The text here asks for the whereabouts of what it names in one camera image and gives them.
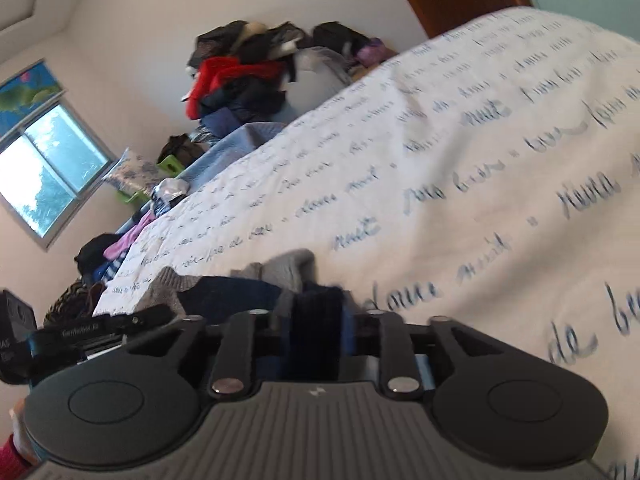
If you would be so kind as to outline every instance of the folded clothes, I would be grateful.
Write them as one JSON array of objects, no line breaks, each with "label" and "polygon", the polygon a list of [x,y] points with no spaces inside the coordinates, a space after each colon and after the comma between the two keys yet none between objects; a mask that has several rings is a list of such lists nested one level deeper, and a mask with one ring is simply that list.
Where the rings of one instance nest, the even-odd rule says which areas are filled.
[{"label": "folded clothes", "polygon": [[142,229],[151,224],[151,222],[153,222],[155,219],[156,215],[153,210],[150,209],[140,219],[140,222],[138,222],[137,225],[129,229],[129,231],[127,231],[120,240],[104,250],[104,257],[109,261],[115,260],[122,254],[122,251],[129,249],[133,245],[133,242],[135,242],[140,236]]}]

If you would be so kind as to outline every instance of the human hand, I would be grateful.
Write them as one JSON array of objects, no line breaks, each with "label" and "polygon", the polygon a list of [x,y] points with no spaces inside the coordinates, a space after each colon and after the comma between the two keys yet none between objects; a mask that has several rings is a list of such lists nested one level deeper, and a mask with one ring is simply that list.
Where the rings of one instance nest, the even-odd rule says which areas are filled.
[{"label": "human hand", "polygon": [[9,410],[11,421],[14,425],[14,446],[20,456],[32,465],[37,464],[40,460],[31,446],[31,441],[27,435],[27,429],[24,425],[24,399],[15,403],[12,410]]}]

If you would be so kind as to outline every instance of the window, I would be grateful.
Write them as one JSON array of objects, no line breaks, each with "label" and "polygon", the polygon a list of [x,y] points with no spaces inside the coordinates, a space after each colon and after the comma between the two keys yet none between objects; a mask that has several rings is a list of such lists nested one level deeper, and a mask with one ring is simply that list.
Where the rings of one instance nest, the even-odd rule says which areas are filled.
[{"label": "window", "polygon": [[43,62],[0,86],[0,194],[45,248],[112,158],[63,95]]}]

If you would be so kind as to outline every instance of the gray ribbed plastic surface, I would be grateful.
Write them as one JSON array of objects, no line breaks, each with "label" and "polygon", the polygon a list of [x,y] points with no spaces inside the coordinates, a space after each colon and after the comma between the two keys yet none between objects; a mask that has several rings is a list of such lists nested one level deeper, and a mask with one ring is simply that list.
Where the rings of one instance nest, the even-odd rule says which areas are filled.
[{"label": "gray ribbed plastic surface", "polygon": [[553,472],[514,472],[478,462],[446,442],[418,404],[384,399],[371,383],[265,383],[251,399],[215,406],[191,440],[156,462],[121,472],[86,472],[46,463],[29,478],[603,480],[606,477],[589,463]]}]

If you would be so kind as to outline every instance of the blue blanket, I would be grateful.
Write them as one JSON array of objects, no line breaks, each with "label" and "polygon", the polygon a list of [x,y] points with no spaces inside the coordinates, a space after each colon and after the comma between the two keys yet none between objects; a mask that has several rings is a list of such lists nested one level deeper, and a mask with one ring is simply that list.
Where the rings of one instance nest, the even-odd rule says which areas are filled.
[{"label": "blue blanket", "polygon": [[190,184],[189,194],[191,194],[236,160],[273,139],[284,127],[283,123],[245,124],[220,140],[178,177]]}]

